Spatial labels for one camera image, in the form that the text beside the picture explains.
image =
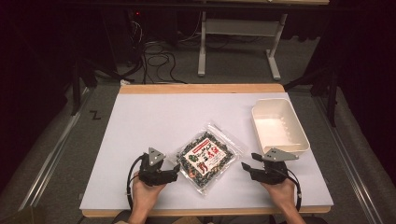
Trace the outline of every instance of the plastic bag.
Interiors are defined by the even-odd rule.
[[[235,161],[243,150],[213,123],[208,123],[171,159],[180,163],[180,172],[196,187],[207,194],[208,187]]]

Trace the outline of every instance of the white tray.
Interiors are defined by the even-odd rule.
[[[252,108],[252,116],[263,153],[276,147],[300,156],[310,148],[289,100],[259,100]]]

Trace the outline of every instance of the table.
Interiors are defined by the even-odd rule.
[[[245,4],[263,3],[263,4],[287,4],[287,5],[328,5],[329,0],[204,0],[206,2],[239,2]],[[241,20],[219,20],[207,19],[206,12],[202,12],[201,23],[201,47],[198,60],[198,76],[205,75],[206,64],[206,34],[214,35],[255,35],[268,36],[273,38],[273,45],[265,51],[265,56],[270,65],[271,73],[274,80],[280,80],[279,70],[277,69],[275,53],[280,37],[285,26],[288,14],[283,13],[279,21],[241,21]]]
[[[149,147],[171,155],[209,121],[215,121],[243,143],[244,157],[222,174],[206,196],[179,175],[177,182],[166,186],[149,215],[278,213],[268,193],[250,179],[240,164],[242,161],[261,168],[262,164],[250,157],[251,152],[260,153],[250,111],[255,102],[263,98],[289,99],[289,96],[279,84],[122,86],[81,202],[82,213],[86,217],[114,217],[121,210],[129,209],[125,186],[134,160]],[[301,212],[330,211],[332,197],[312,150],[309,148],[297,161],[287,161],[287,165],[301,183],[304,195]],[[171,162],[163,163],[163,170],[172,168]]]

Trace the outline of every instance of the hand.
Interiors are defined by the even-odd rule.
[[[128,222],[145,223],[149,211],[154,207],[158,195],[166,185],[150,187],[139,179],[138,172],[134,173],[134,176],[136,176],[132,188],[134,204]]]
[[[285,179],[282,183],[276,185],[261,184],[267,189],[274,204],[280,209],[287,223],[305,223],[294,204],[294,183],[291,180]]]

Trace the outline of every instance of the white tabletop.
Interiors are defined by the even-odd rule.
[[[241,161],[254,168],[262,163],[250,153],[261,153],[252,124],[251,108],[265,98],[286,98],[277,93],[119,94],[100,147],[80,209],[88,217],[115,216],[129,209],[125,195],[132,163],[149,147],[171,155],[188,143],[209,121],[230,133],[245,148],[236,161],[201,195],[179,174],[160,194],[151,216],[259,214],[275,212],[268,193]],[[298,177],[303,192],[302,212],[326,212],[332,197],[309,148],[287,166]],[[165,159],[163,170],[173,168]]]

